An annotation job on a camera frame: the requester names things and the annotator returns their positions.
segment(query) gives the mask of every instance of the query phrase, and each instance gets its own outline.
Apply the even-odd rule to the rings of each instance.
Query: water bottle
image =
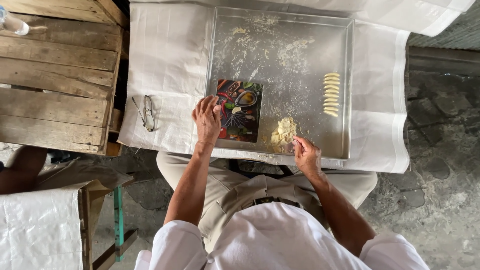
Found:
[[[28,24],[24,21],[16,18],[13,14],[6,11],[0,5],[0,26],[7,31],[14,32],[17,35],[26,35],[28,34]]]

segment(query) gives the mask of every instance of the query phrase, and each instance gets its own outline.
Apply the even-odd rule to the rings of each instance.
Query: wooden crate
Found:
[[[130,23],[112,0],[2,0],[1,5],[10,12],[119,24],[123,28]]]
[[[12,85],[0,88],[0,141],[118,155],[108,134],[121,27],[18,17],[28,35],[0,30],[0,84]]]

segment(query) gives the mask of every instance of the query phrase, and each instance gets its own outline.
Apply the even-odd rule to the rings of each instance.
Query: right hand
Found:
[[[198,143],[215,146],[216,139],[220,135],[220,105],[215,105],[217,96],[207,96],[201,99],[192,111],[192,118],[197,124]]]
[[[295,141],[295,163],[300,171],[307,177],[317,176],[322,172],[320,160],[322,151],[320,148],[312,144],[309,140],[293,136]]]

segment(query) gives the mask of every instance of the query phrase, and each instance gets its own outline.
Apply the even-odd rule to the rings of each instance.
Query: baking tray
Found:
[[[291,116],[322,157],[348,159],[353,27],[347,18],[216,7],[205,95],[216,94],[218,79],[261,83],[264,92],[257,143],[219,139],[215,147],[275,154],[271,133]],[[338,117],[323,113],[330,72],[340,74]]]

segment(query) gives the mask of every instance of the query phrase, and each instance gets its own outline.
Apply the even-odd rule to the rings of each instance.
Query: stone floor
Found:
[[[360,212],[378,232],[404,235],[432,270],[480,269],[480,78],[410,71],[408,135],[411,171],[379,173]],[[0,145],[6,161],[15,145]],[[117,158],[90,158],[139,182],[125,188],[125,226],[139,239],[111,269],[133,269],[151,248],[172,195],[155,164],[155,151],[125,147]],[[271,166],[241,167],[275,173]],[[94,258],[114,242],[113,197],[106,196],[94,236]]]

